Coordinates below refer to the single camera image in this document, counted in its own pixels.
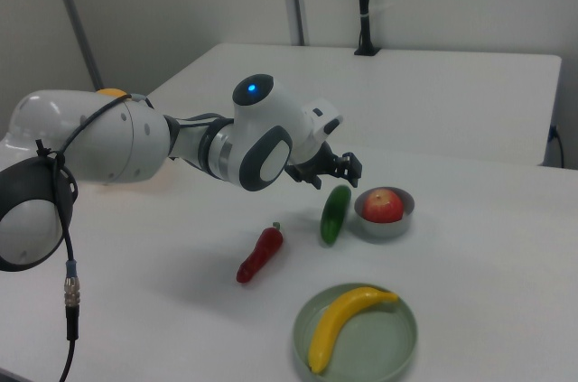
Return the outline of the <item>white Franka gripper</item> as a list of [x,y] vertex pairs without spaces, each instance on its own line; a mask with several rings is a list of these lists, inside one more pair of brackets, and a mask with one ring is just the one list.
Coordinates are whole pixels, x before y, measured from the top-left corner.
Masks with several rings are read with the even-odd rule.
[[[293,164],[287,166],[287,174],[295,182],[322,187],[322,180],[311,167],[296,165],[310,161],[321,149],[328,136],[342,123],[343,116],[326,99],[320,98],[299,108],[299,117],[293,129]],[[359,185],[362,164],[354,153],[337,158],[336,173],[352,187]]]

